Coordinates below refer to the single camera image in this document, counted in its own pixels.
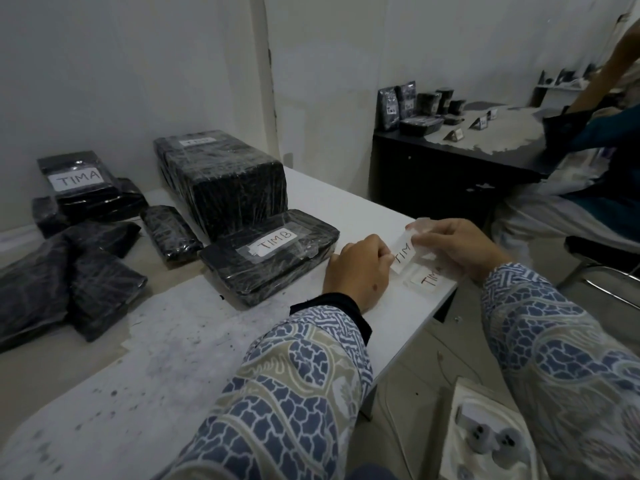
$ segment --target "batik shirt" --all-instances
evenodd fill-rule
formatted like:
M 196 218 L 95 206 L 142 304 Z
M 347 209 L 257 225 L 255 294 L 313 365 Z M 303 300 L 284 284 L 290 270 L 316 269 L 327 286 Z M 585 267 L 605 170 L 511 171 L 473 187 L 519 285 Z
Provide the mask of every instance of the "batik shirt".
M 482 304 L 489 347 L 549 474 L 638 475 L 638 357 L 524 266 L 494 270 Z M 210 416 L 157 478 L 341 479 L 371 383 L 354 320 L 336 306 L 303 309 L 252 345 Z

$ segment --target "teal shirt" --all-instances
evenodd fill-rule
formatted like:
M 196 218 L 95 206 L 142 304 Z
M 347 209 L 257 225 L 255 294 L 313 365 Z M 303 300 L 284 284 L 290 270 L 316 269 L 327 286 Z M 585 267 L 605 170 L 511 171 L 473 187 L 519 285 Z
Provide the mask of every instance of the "teal shirt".
M 616 147 L 609 170 L 592 186 L 563 195 L 597 220 L 640 242 L 640 105 L 591 121 L 569 145 L 572 152 Z

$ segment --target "table leg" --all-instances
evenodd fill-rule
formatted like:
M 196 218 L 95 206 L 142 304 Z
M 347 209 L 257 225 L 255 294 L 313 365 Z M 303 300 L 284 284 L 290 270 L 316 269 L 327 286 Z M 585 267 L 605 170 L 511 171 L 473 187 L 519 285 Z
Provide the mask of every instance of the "table leg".
M 375 386 L 373 387 L 373 389 L 371 389 L 371 391 L 369 391 L 369 395 L 364 398 L 364 402 L 362 403 L 362 407 L 360 408 L 360 412 L 367 421 L 371 421 L 373 419 L 373 401 L 376 400 L 377 390 L 378 386 Z

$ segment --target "black desk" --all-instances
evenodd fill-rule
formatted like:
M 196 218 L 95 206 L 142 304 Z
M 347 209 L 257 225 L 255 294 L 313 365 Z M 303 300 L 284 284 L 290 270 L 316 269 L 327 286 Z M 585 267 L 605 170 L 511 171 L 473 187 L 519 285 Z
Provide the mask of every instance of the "black desk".
M 498 104 L 478 102 L 467 105 L 468 114 Z M 549 109 L 499 107 L 498 118 L 532 118 L 533 129 L 540 123 L 540 135 L 524 140 L 512 150 L 488 153 L 475 146 L 457 148 L 442 138 L 430 143 L 424 137 L 401 135 L 398 130 L 375 132 L 373 136 L 371 188 L 374 201 L 410 217 L 464 217 L 482 227 L 493 207 L 516 184 L 528 184 L 548 177 L 564 154 L 545 149 L 541 134 L 542 117 L 559 112 Z M 467 118 L 460 127 L 465 138 L 476 130 Z M 492 135 L 492 123 L 482 137 Z M 457 127 L 444 126 L 446 131 Z

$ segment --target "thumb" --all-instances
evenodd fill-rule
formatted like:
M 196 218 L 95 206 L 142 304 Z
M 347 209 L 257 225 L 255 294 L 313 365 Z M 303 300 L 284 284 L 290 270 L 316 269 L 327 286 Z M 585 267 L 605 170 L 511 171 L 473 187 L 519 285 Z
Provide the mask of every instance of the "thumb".
M 380 271 L 388 274 L 389 269 L 391 268 L 391 265 L 395 260 L 396 256 L 393 254 L 385 254 L 384 256 L 382 256 L 380 258 Z
M 412 236 L 411 241 L 414 246 L 446 250 L 451 245 L 452 238 L 452 235 L 425 232 Z

